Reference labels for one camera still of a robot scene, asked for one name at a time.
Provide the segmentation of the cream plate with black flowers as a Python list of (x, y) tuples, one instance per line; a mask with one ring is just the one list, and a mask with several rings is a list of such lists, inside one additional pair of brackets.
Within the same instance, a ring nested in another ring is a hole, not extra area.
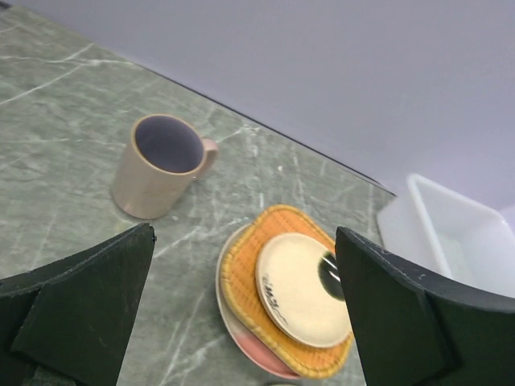
[(336, 259), (316, 239), (298, 232), (271, 238), (258, 254), (255, 281), (267, 314), (294, 341), (331, 348), (351, 334)]

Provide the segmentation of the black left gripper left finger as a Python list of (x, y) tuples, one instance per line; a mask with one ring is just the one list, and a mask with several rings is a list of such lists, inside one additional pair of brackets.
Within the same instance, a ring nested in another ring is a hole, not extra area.
[(1, 280), (1, 383), (42, 366), (115, 385), (157, 237), (141, 223), (84, 251)]

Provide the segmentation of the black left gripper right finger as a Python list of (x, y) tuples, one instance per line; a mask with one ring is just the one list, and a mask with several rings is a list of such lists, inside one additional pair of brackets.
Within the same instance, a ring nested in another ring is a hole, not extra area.
[(514, 300), (336, 230), (336, 262), (368, 385), (512, 385)]

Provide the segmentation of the woven orange bamboo tray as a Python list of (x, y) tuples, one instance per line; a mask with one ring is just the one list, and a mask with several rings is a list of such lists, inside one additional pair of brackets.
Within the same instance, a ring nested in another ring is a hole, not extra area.
[(310, 236), (335, 252), (334, 240), (311, 217), (289, 205), (274, 205), (262, 212), (226, 253), (220, 267), (222, 291), (236, 317), (287, 367), (301, 377), (328, 378), (344, 366), (352, 345), (352, 332), (331, 348), (298, 343), (273, 322), (258, 293), (255, 281), (258, 254), (271, 238), (286, 232)]

